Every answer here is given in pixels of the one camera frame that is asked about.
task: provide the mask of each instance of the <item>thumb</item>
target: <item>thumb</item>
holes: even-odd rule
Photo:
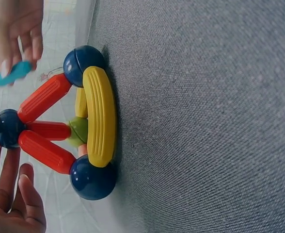
[[[25,220],[32,225],[34,230],[45,232],[47,222],[39,193],[25,174],[20,176],[18,186],[26,206]]]
[[[2,77],[8,75],[12,68],[12,50],[9,36],[9,25],[0,22],[0,73]]]

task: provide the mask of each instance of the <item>white cutting mat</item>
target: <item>white cutting mat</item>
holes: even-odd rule
[[[43,21],[44,53],[38,68],[26,79],[12,87],[0,88],[0,111],[6,108],[18,109],[19,105],[47,78],[47,74],[62,66],[63,59],[75,44],[75,0],[46,0]],[[74,117],[76,89],[53,105],[41,120],[67,122]],[[77,156],[77,150],[66,142],[57,143]],[[6,150],[0,161],[0,172]],[[21,155],[21,163],[31,162],[35,170],[35,187],[43,198],[47,233],[97,233],[90,202],[80,199],[71,187],[69,177],[58,174],[31,158]]]

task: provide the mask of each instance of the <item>ridged yellow piece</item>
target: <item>ridged yellow piece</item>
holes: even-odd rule
[[[88,107],[83,88],[77,88],[75,112],[77,117],[88,118]]]
[[[83,73],[89,116],[88,156],[96,167],[105,167],[112,159],[116,142],[116,107],[106,72],[88,67]]]

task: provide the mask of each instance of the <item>magnetic building toy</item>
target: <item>magnetic building toy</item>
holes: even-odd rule
[[[39,162],[69,175],[74,190],[87,200],[106,197],[116,183],[111,160],[116,146],[117,116],[105,67],[104,57],[97,49],[77,47],[66,56],[62,74],[46,81],[17,111],[0,112],[0,147],[21,147]],[[77,87],[76,117],[68,124],[37,120],[72,85]],[[88,154],[76,159],[52,143],[66,139],[74,147],[87,144]]]

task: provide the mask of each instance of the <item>teal toy piece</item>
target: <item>teal toy piece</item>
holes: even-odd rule
[[[14,83],[15,80],[25,77],[32,70],[30,62],[19,62],[12,67],[11,73],[6,77],[0,74],[0,86],[5,86]]]

